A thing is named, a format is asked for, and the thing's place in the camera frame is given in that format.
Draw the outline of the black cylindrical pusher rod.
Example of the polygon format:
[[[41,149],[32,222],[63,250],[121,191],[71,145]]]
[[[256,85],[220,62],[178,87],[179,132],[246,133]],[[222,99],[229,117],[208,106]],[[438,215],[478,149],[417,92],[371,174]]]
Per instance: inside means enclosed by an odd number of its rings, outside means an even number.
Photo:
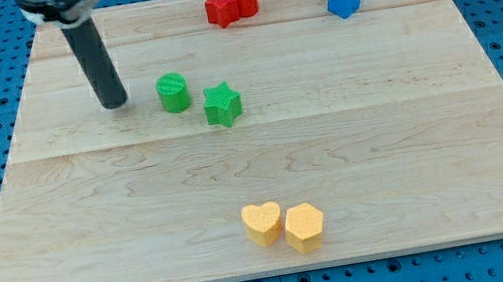
[[[102,108],[123,106],[127,102],[126,89],[94,21],[88,18],[77,27],[63,29],[62,33]]]

